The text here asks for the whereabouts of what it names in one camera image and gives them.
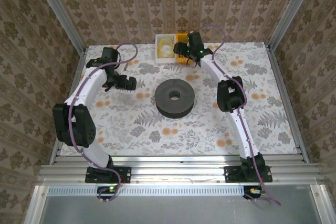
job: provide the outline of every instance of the purple cable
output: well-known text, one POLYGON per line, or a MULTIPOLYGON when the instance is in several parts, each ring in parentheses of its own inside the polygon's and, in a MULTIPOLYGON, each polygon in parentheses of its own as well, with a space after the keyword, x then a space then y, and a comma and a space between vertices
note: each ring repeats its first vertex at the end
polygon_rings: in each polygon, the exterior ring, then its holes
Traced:
POLYGON ((104 199, 102 200, 103 202, 109 202, 111 200, 113 200, 116 196, 117 196, 117 192, 119 190, 119 187, 120 187, 120 184, 121 184, 121 177, 119 175, 119 173, 113 169, 109 169, 109 168, 106 168, 106 167, 101 167, 99 165, 97 165, 95 162, 93 162, 90 158, 88 158, 84 153, 83 153, 83 150, 80 150, 76 144, 76 141, 75 141, 75 137, 74 137, 74 132, 72 130, 72 121, 71 121, 71 118, 72 118, 72 110, 73 110, 73 107, 74 107, 74 104, 75 102, 77 101, 78 99, 78 96, 80 94, 80 92, 82 91, 82 89, 84 88, 85 84, 87 83, 87 81, 91 78, 91 76, 96 73, 98 70, 104 68, 104 67, 107 67, 107 66, 110 66, 110 65, 119 65, 119 64, 123 64, 123 63, 127 63, 131 60, 133 60, 137 55, 138 55, 138 48, 136 47, 135 44, 131 43, 131 42, 127 42, 127 43, 122 43, 120 44, 119 46, 117 46, 116 50, 118 50, 121 46, 123 45, 133 45, 135 47, 135 54, 134 56, 131 58, 131 59, 128 59, 128 60, 125 60, 125 61, 119 61, 119 62, 111 62, 111 63, 106 63, 106 64, 103 64, 97 68, 95 68, 95 70, 93 70, 91 73, 89 73, 89 75, 85 78, 85 80, 83 81, 83 83, 81 84, 81 86, 79 87, 74 99, 72 100, 71 102, 71 105, 70 105, 70 108, 69 108, 69 113, 68 113, 68 123, 69 123, 69 132, 70 132, 70 138, 71 138, 71 142, 72 142, 72 145, 74 146, 75 150, 80 153, 83 158, 86 159, 86 161, 89 162, 89 164, 93 164, 95 167, 101 169, 101 170, 108 170, 110 172, 113 172, 116 174, 116 176, 118 177, 118 184, 117 184, 117 188, 115 189, 115 193, 114 195, 109 198, 109 199, 104 199))
POLYGON ((260 175, 259 170, 258 170, 258 167, 257 167, 257 162, 256 162, 256 159, 255 159, 255 157, 254 157, 253 150, 252 150, 252 145, 251 145, 251 142, 249 141, 248 133, 247 133, 247 130, 246 130, 246 127, 245 127, 245 124, 244 124, 244 120, 243 120, 243 117, 242 117, 241 114, 240 114, 240 108, 242 108, 243 106, 245 106, 245 105, 246 105, 246 102, 247 102, 246 93, 245 93, 245 91, 244 91, 244 89, 243 89, 243 86, 240 85, 240 83, 239 83, 237 80, 235 80, 235 79, 231 78, 230 76, 228 76, 228 75, 223 71, 223 69, 221 69, 220 66, 219 66, 219 65, 216 63, 216 61, 215 61, 215 53, 217 52, 217 50, 218 50, 218 49, 224 44, 224 42, 225 42, 225 38, 226 38, 226 36, 225 36, 225 32, 224 32, 224 30, 223 30, 219 25, 216 25, 216 24, 208 24, 208 25, 202 26, 201 28, 199 28, 199 29, 196 30, 196 31, 199 31, 199 30, 201 30, 201 29, 203 29, 203 28, 205 28, 205 27, 209 27, 209 26, 217 27, 217 28, 218 28, 219 30, 221 30, 221 32, 223 33, 223 42, 222 42, 222 43, 215 49, 215 51, 213 52, 213 54, 212 54, 212 61, 213 61, 214 65, 216 66, 216 68, 217 68, 217 69, 218 69, 218 70, 219 70, 219 71, 220 71, 226 78, 228 78, 229 80, 235 82, 235 83, 238 85, 238 87, 240 88, 240 90, 241 90, 241 92, 243 93, 243 96, 244 96, 244 103, 238 107, 238 110, 237 110, 237 111, 238 111, 238 115, 239 115, 240 122, 241 122, 241 124, 242 124, 242 126, 243 126, 243 129, 244 129, 244 132, 245 132, 245 135, 246 135, 246 141, 248 141, 248 145, 249 145, 249 147, 250 147, 250 153, 251 153, 251 156, 252 156, 253 165, 254 165, 254 167, 256 168, 256 173, 257 173, 258 179, 260 180, 260 184, 261 184, 261 186, 264 188, 264 191, 265 191, 265 192, 268 194, 268 196, 269 196, 269 198, 265 198, 265 199, 270 199, 270 200, 272 200, 273 202, 275 202, 278 206, 281 206, 281 203, 280 203, 279 201, 277 201, 276 199, 274 199, 274 197, 269 193, 268 189, 266 188, 266 185, 265 185, 264 181, 263 181, 262 178, 261 178, 261 175, 260 175))

